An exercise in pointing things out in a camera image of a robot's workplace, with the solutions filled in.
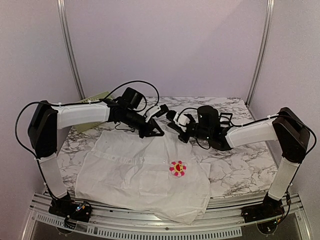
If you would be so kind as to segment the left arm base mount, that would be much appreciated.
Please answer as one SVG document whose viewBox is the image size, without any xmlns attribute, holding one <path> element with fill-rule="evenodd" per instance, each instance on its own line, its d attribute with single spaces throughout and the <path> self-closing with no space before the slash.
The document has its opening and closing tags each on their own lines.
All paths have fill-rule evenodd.
<svg viewBox="0 0 320 240">
<path fill-rule="evenodd" d="M 91 218 L 92 210 L 91 204 L 87 201 L 76 202 L 73 200 L 55 200 L 51 202 L 48 212 L 67 220 L 88 223 Z"/>
</svg>

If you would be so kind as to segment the pink flower brooch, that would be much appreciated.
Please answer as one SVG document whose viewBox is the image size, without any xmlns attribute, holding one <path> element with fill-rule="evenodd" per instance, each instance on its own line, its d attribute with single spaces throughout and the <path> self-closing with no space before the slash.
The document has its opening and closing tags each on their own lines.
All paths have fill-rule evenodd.
<svg viewBox="0 0 320 240">
<path fill-rule="evenodd" d="M 172 177 L 183 177 L 187 172 L 188 165 L 181 160 L 172 161 L 169 166 L 169 172 Z"/>
</svg>

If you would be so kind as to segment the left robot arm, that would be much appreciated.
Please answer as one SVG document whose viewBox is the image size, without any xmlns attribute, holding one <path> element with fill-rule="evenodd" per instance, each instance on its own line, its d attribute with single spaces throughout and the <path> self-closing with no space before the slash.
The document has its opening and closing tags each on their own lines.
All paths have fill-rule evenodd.
<svg viewBox="0 0 320 240">
<path fill-rule="evenodd" d="M 75 210 L 57 163 L 60 130 L 82 124 L 112 122 L 124 123 L 137 130 L 140 138 L 164 135 L 154 119 L 164 114 L 163 107 L 157 102 L 151 107 L 145 106 L 139 110 L 140 102 L 146 97 L 131 87 L 127 87 L 119 97 L 110 96 L 108 93 L 96 101 L 73 103 L 32 101 L 25 105 L 16 117 L 15 139 L 22 148 L 33 155 L 44 185 L 55 202 L 54 207 L 63 217 L 70 217 Z M 18 126 L 22 114 L 32 105 L 36 108 L 27 127 L 27 136 L 31 144 L 31 147 L 27 147 L 19 138 Z"/>
</svg>

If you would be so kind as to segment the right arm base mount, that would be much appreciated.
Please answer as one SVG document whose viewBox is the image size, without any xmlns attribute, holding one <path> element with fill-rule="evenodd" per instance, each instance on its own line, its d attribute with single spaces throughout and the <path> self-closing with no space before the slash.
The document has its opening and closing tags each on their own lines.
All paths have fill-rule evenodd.
<svg viewBox="0 0 320 240">
<path fill-rule="evenodd" d="M 276 217 L 285 213 L 281 200 L 274 200 L 266 196 L 262 203 L 243 207 L 241 216 L 245 223 L 256 222 Z"/>
</svg>

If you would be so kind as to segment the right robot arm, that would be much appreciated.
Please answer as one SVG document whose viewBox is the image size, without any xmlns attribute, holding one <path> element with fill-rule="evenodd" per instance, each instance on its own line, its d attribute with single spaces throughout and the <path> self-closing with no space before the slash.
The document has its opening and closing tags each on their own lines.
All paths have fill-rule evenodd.
<svg viewBox="0 0 320 240">
<path fill-rule="evenodd" d="M 309 145 L 310 138 L 317 141 L 314 131 L 288 107 L 243 124 L 233 123 L 231 113 L 219 113 L 210 105 L 198 107 L 196 112 L 197 119 L 184 110 L 169 110 L 166 114 L 169 127 L 177 131 L 178 139 L 183 143 L 193 138 L 205 141 L 208 148 L 221 152 L 263 142 L 277 142 L 280 145 L 281 161 L 267 191 L 268 200 L 258 208 L 262 218 L 269 218 L 278 210 L 276 201 L 285 195 L 303 160 L 315 147 L 314 144 Z"/>
</svg>

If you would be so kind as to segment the white button shirt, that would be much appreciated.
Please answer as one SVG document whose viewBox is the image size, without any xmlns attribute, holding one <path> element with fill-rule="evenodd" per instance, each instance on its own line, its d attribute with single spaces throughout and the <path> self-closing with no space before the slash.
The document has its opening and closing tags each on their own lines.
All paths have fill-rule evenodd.
<svg viewBox="0 0 320 240">
<path fill-rule="evenodd" d="M 187 163 L 184 176 L 171 176 L 173 161 Z M 85 156 L 75 196 L 191 224 L 206 212 L 211 197 L 209 173 L 210 165 L 201 163 L 192 145 L 179 141 L 173 132 L 140 138 L 103 131 Z"/>
</svg>

